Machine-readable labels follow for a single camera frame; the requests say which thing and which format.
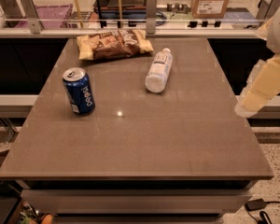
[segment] logo on can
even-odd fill
[[[70,68],[63,73],[63,85],[72,110],[78,114],[88,114],[95,108],[91,81],[82,68]]]

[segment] cardboard box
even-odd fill
[[[223,18],[230,0],[191,0],[193,18]]]

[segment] gray tabletop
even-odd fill
[[[146,90],[152,55],[80,61],[70,39],[54,66],[0,178],[253,180],[273,172],[206,39],[151,38],[174,56],[166,90]],[[95,110],[71,111],[62,75],[82,67]]]

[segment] table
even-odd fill
[[[161,94],[145,88],[152,55],[80,61],[69,39],[0,178],[18,180],[23,198],[59,214],[222,223],[222,214],[238,210],[273,172],[248,122],[233,111],[236,98],[214,52],[203,38],[149,40],[174,56]],[[91,79],[96,107],[88,116],[71,111],[64,91],[63,72],[73,66]]]

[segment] wooden stick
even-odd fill
[[[119,0],[119,19],[120,19],[120,28],[122,28],[122,3],[121,0]]]
[[[84,27],[84,24],[83,24],[82,15],[81,15],[81,10],[80,10],[80,5],[79,5],[79,3],[78,3],[78,0],[75,0],[75,4],[76,4],[76,8],[77,8],[77,16],[78,16],[78,18],[80,19],[81,28],[83,28],[83,27]]]

